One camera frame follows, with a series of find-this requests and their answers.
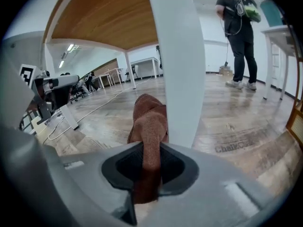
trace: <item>brown cloth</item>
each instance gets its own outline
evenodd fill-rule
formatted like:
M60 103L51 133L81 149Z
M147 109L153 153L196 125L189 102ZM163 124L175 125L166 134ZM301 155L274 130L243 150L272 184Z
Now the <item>brown cloth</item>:
M157 199L161 184L160 142L168 139L166 105L148 94L134 104L134 125L127 143L143 141L143 165L140 179L134 183L134 203Z

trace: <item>white cable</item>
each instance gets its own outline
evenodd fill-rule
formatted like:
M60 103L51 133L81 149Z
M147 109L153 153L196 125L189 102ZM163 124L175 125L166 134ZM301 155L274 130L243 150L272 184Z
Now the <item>white cable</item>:
M149 81L151 78L149 78L149 79L146 80L146 81L140 82L140 83L138 83L137 85L140 85L140 84L142 84L142 83L144 83L144 82L147 82L147 81ZM118 94L116 94L113 98L111 98L110 100L108 100L106 103L102 104L101 106L97 107L97 108L94 109L93 111L89 112L87 115L85 115L85 116L83 116L82 118L80 118L80 119L77 121L77 123L79 123L79 122L80 122L82 119L84 119L86 116L90 115L91 113L95 112L95 111L98 110L99 108L105 106L106 104L108 104L109 102L111 102L112 100L114 100L114 99L115 99L117 96L119 96L121 93L123 93L123 92L125 92L125 91L127 91L128 89L131 89L131 88L132 88L132 87L129 87L129 88L127 88L127 89L122 90L121 92L119 92ZM55 140L55 139L57 139L58 137L60 137L61 135L63 135L67 130L69 130L69 129L71 128L71 126L70 126L69 128L67 128L65 131L63 131L61 134L59 134L58 136L56 136L56 137L53 138L53 139L49 138L49 137L54 133L54 131L56 130L56 128L59 126L60 123L58 123L57 126L53 129L53 131L48 135L47 138L48 138L49 140Z

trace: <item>wooden floor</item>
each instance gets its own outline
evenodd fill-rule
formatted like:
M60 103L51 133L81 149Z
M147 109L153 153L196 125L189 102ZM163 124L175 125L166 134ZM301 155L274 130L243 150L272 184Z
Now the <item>wooden floor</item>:
M205 78L205 98L193 148L231 161L273 195L293 186L303 166L302 152L285 129L293 100L288 96L279 100L280 92L274 89L271 89L268 100L264 100L265 86L260 83L254 92L226 87L224 78L219 75L207 74ZM137 97L148 93L165 103L163 78L142 82L136 90L130 83L117 84L69 104L75 119L79 120L125 90L81 120L78 130L68 130L55 140L47 140L46 144L54 146L59 155L126 144ZM60 120L54 117L48 129L39 135L40 140L45 140ZM63 121L50 138L67 128L67 122ZM136 206L136 211L141 212L139 218L149 208L151 205Z

